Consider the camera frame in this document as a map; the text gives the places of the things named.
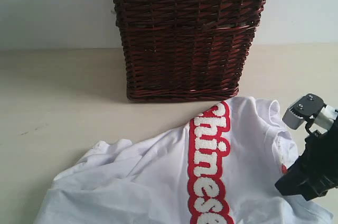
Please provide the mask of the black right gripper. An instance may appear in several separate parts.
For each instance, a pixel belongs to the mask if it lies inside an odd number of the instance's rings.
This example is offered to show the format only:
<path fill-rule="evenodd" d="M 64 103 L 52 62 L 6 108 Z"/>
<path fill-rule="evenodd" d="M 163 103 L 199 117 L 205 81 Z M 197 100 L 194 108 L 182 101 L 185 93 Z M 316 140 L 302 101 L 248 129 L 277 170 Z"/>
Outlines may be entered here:
<path fill-rule="evenodd" d="M 275 187 L 283 196 L 302 195 L 309 201 L 337 188 L 337 127 L 324 134 L 315 131 L 305 142 L 304 152 Z"/>

